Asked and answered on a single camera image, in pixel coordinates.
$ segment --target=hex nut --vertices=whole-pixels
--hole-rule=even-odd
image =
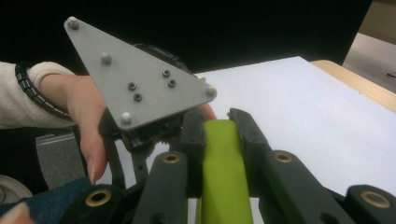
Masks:
[[[134,90],[136,90],[136,84],[134,83],[134,82],[130,82],[130,83],[128,83],[128,89],[130,90],[130,91],[134,91]]]
[[[171,88],[174,88],[174,87],[176,86],[175,80],[174,80],[174,79],[170,80],[170,81],[168,82],[168,86],[171,87]]]
[[[140,93],[135,93],[134,94],[134,100],[135,101],[139,102],[139,101],[142,100],[142,98],[143,98],[142,94],[140,94]]]
[[[208,96],[215,96],[215,95],[217,94],[216,87],[214,87],[214,86],[209,86],[209,87],[207,87],[207,88],[206,88],[206,94],[207,94]]]
[[[206,77],[205,76],[198,77],[198,79],[200,79],[203,82],[206,82]]]
[[[123,112],[121,115],[121,123],[122,124],[131,124],[132,123],[132,115],[129,112]]]
[[[163,76],[164,77],[169,77],[170,75],[171,75],[171,72],[169,72],[169,70],[163,71]]]
[[[67,25],[73,30],[78,30],[79,28],[78,19],[76,17],[67,18]]]
[[[107,64],[107,65],[111,64],[111,55],[109,53],[103,52],[101,56],[102,56],[103,64]]]

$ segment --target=human hand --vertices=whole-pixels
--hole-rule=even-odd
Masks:
[[[67,108],[81,129],[81,152],[92,183],[102,177],[107,158],[98,126],[106,104],[89,76],[50,75],[42,79],[42,93],[56,105]],[[199,105],[205,119],[216,119],[210,105]]]
[[[29,207],[26,203],[19,203],[2,217],[0,217],[0,224],[34,224],[35,222],[30,218]]]

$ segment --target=black beaded bracelet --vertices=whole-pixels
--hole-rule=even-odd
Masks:
[[[15,65],[15,76],[20,84],[22,90],[26,95],[37,105],[44,108],[51,115],[54,115],[61,119],[72,120],[67,111],[57,108],[53,103],[47,100],[38,89],[35,87],[33,82],[27,76],[27,69],[31,68],[31,63],[17,63]]]

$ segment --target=green object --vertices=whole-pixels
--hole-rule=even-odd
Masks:
[[[203,196],[200,224],[253,223],[245,166],[236,125],[231,120],[204,124]]]

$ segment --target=metal plate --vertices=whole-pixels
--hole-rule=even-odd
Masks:
[[[64,28],[121,130],[208,103],[216,90],[198,78],[76,18]],[[169,71],[168,77],[163,71]],[[176,82],[174,87],[169,82]],[[135,89],[128,88],[129,83]],[[140,94],[141,100],[134,96]]]

